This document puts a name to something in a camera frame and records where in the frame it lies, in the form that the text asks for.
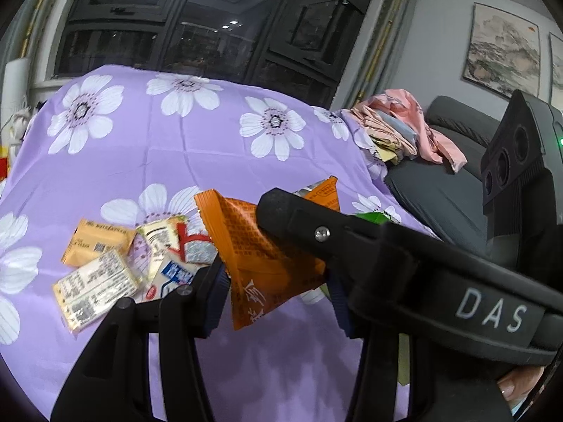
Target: curtain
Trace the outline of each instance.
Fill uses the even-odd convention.
[[[391,81],[406,42],[417,0],[384,0],[367,54],[345,108],[375,95]]]

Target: blue cloth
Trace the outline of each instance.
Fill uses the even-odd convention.
[[[377,110],[377,113],[381,116],[381,118],[384,120],[384,122],[387,125],[391,125],[410,144],[412,144],[414,147],[417,146],[418,133],[415,132],[411,127],[406,125],[405,122],[403,122],[399,119],[396,119],[396,118],[390,116],[389,114],[385,114],[385,112],[379,111],[379,109]]]

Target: white wall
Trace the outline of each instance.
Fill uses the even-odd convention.
[[[538,25],[542,58],[539,97],[549,101],[551,55],[548,38],[550,32],[558,36],[561,32],[553,20],[510,0],[418,0],[391,87],[412,92],[423,109],[438,95],[447,95],[496,119],[502,118],[508,100],[462,79],[475,2],[519,15]]]

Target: orange snack package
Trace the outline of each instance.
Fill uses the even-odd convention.
[[[302,196],[340,211],[336,182],[331,177]],[[231,277],[235,330],[324,283],[324,262],[269,238],[256,223],[256,205],[215,190],[197,194],[195,202]]]

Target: pile of clothes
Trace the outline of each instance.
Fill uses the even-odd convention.
[[[386,90],[342,112],[356,120],[375,143],[379,158],[398,164],[403,158],[441,164],[448,159],[457,173],[467,159],[446,136],[430,128],[413,95],[403,89]]]

